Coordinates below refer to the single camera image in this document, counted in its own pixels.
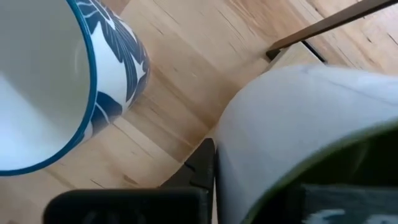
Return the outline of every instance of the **wooden floor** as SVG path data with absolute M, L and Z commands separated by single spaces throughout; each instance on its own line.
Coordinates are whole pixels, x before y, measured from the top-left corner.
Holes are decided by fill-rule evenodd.
M 0 223 L 40 223 L 49 200 L 71 189 L 159 186 L 235 93 L 266 71 L 270 44 L 356 0 L 105 2 L 146 46 L 149 86 L 123 118 L 54 165 L 1 178 Z M 393 6 L 310 42 L 330 64 L 398 73 L 397 18 Z M 311 62 L 291 53 L 289 61 Z

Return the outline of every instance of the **blue trim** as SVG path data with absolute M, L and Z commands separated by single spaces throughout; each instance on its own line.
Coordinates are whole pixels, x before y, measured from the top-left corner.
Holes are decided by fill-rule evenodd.
M 94 105 L 95 105 L 95 101 L 96 101 L 96 87 L 97 87 L 97 71 L 96 71 L 94 47 L 93 47 L 93 43 L 91 41 L 89 28 L 85 22 L 85 18 L 81 14 L 81 11 L 79 10 L 75 0 L 66 0 L 66 1 L 69 4 L 72 12 L 74 13 L 74 15 L 79 23 L 80 30 L 81 30 L 81 33 L 83 34 L 83 39 L 86 44 L 88 63 L 90 65 L 90 92 L 88 94 L 88 104 L 86 107 L 85 114 L 83 116 L 83 121 L 81 122 L 79 128 L 77 129 L 76 133 L 73 135 L 71 140 L 69 140 L 69 142 L 61 150 L 59 150 L 57 153 L 55 153 L 55 155 L 44 160 L 43 162 L 40 162 L 36 165 L 26 167 L 23 169 L 0 170 L 1 176 L 21 175 L 21 174 L 26 174 L 29 172 L 37 171 L 37 170 L 43 169 L 44 167 L 47 167 L 50 164 L 54 163 L 55 161 L 59 160 L 66 153 L 71 151 L 78 143 L 81 142 L 81 140 L 84 136 L 84 132 L 88 126 L 88 123 L 90 122 L 91 115 L 93 114 Z

